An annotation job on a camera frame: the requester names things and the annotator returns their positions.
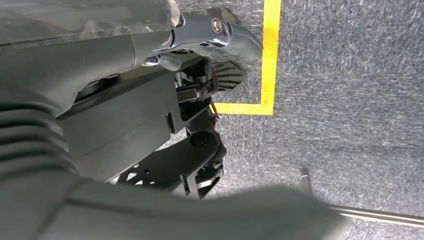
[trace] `screw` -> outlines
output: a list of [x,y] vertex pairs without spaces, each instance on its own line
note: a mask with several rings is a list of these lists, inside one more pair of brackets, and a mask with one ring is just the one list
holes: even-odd
[[219,18],[214,17],[212,19],[212,29],[216,34],[221,34],[223,32],[223,22]]

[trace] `clear plastic cover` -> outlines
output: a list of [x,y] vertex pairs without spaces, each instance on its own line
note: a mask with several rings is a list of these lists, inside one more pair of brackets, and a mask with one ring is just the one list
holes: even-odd
[[174,0],[2,0],[0,46],[169,31],[179,19]]

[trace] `yellow tape line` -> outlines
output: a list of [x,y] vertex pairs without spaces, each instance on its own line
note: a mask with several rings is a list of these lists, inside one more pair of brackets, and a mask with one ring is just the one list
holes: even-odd
[[215,103],[218,113],[274,114],[281,5],[282,0],[265,0],[263,5],[263,57],[260,104]]

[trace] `silver metal rod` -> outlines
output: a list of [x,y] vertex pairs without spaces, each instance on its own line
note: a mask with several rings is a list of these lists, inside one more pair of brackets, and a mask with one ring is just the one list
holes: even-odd
[[[301,189],[307,193],[312,194],[312,178],[306,168],[301,170],[300,177]],[[350,217],[353,219],[362,219],[367,221],[376,221],[397,225],[413,226],[424,228],[424,217],[397,214],[392,212],[366,210],[348,206],[328,205],[329,208],[335,210],[338,214]]]
[[418,228],[424,228],[424,217],[397,214],[392,212],[366,210],[355,207],[329,205],[329,208],[335,210],[338,214],[368,221],[377,221],[383,223],[407,225]]
[[309,171],[306,168],[302,168],[300,170],[301,177],[300,177],[300,187],[306,194],[313,194],[312,192],[312,178],[309,175]]

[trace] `chrome bolt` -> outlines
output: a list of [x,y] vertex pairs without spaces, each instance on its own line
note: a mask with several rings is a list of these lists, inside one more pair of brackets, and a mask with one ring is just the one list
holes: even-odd
[[212,19],[212,29],[214,33],[221,34],[223,32],[223,22],[219,18],[214,17]]

